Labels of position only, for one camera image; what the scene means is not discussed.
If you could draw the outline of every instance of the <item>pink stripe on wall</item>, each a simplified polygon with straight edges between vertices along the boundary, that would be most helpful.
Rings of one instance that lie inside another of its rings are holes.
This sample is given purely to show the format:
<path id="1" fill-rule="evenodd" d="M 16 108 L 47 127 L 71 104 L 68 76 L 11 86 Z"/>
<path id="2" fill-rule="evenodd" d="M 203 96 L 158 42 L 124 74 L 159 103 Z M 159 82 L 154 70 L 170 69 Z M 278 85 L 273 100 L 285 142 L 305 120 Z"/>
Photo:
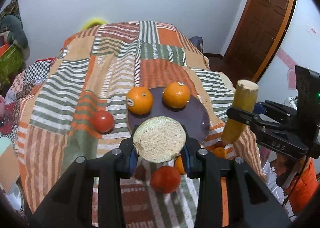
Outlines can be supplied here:
<path id="1" fill-rule="evenodd" d="M 289 68 L 287 73 L 288 89 L 296 89 L 296 71 L 294 69 L 297 63 L 281 48 L 276 53 L 276 56 L 282 60 L 284 64 Z"/>

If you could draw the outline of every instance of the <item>red tomato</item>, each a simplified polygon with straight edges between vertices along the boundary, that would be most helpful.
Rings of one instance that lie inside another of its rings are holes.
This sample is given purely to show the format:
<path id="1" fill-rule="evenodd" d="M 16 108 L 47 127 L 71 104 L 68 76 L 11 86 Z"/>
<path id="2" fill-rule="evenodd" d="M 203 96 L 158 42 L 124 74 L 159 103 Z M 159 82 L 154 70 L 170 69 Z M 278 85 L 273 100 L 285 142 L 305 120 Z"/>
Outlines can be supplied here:
<path id="1" fill-rule="evenodd" d="M 92 116 L 92 125 L 98 132 L 108 132 L 115 126 L 115 120 L 108 111 L 99 110 Z"/>

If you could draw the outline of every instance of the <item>purple plate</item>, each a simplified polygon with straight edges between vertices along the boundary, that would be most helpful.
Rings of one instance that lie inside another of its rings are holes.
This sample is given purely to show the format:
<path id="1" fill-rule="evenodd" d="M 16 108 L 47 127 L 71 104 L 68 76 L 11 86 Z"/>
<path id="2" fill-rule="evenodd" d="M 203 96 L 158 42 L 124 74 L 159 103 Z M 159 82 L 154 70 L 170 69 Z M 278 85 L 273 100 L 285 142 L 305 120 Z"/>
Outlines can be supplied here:
<path id="1" fill-rule="evenodd" d="M 191 96 L 190 101 L 184 108 L 173 109 L 162 102 L 164 87 L 155 87 L 149 90 L 153 95 L 152 109 L 145 115 L 136 115 L 128 110 L 127 119 L 130 131 L 134 129 L 135 125 L 140 125 L 149 118 L 167 116 L 183 124 L 189 137 L 197 139 L 200 144 L 207 138 L 210 128 L 209 115 L 198 99 Z"/>

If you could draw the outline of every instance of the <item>wall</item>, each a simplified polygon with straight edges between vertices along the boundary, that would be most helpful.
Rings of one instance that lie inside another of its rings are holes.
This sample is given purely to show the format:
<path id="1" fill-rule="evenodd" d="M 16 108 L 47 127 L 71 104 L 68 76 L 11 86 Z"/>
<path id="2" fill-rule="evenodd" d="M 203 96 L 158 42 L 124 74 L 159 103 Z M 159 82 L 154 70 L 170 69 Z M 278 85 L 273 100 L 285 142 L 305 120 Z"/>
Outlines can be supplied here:
<path id="1" fill-rule="evenodd" d="M 235 19 L 234 19 L 234 21 L 233 21 L 233 23 L 232 23 L 232 25 L 231 25 L 231 28 L 230 28 L 230 31 L 229 31 L 228 36 L 227 36 L 227 38 L 226 38 L 226 41 L 225 41 L 225 43 L 223 44 L 223 46 L 222 46 L 222 48 L 221 48 L 221 51 L 220 51 L 220 54 L 221 54 L 222 56 L 225 55 L 225 53 L 226 53 L 226 51 L 227 51 L 227 49 L 228 49 L 228 47 L 229 47 L 229 44 L 230 44 L 230 42 L 231 42 L 231 40 L 232 40 L 232 37 L 233 37 L 233 35 L 235 34 L 235 31 L 236 31 L 237 26 L 238 26 L 238 24 L 239 24 L 239 21 L 240 21 L 240 18 L 241 18 L 241 15 L 242 15 L 242 13 L 243 13 L 243 10 L 244 10 L 244 7 L 245 7 L 245 4 L 246 4 L 246 3 L 247 3 L 247 0 L 241 0 L 241 2 L 240 2 L 240 4 L 239 4 L 239 8 L 238 8 L 238 11 L 237 11 L 237 13 L 236 13 L 236 17 L 235 17 Z"/>
<path id="2" fill-rule="evenodd" d="M 297 96 L 295 89 L 288 89 L 287 65 L 308 67 L 320 72 L 320 38 L 314 38 L 307 31 L 309 25 L 320 30 L 320 12 L 313 0 L 297 0 L 288 31 L 270 66 L 258 82 L 258 101 L 266 99 L 283 103 L 289 96 Z M 320 159 L 315 161 L 320 172 Z"/>
<path id="3" fill-rule="evenodd" d="M 188 38 L 202 36 L 204 52 L 219 53 L 241 0 L 19 0 L 29 40 L 30 65 L 54 57 L 63 41 L 94 17 L 106 21 L 153 20 L 174 24 Z"/>

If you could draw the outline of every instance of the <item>wooden door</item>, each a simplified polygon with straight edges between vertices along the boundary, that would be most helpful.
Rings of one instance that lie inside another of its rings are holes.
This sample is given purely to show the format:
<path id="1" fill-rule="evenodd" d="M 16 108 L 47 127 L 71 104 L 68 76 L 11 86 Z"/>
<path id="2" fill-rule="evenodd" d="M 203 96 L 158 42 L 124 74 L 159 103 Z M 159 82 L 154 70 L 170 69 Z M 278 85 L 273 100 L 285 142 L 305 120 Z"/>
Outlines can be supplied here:
<path id="1" fill-rule="evenodd" d="M 284 19 L 289 0 L 251 0 L 225 60 L 242 68 L 241 78 L 252 79 L 268 54 Z"/>

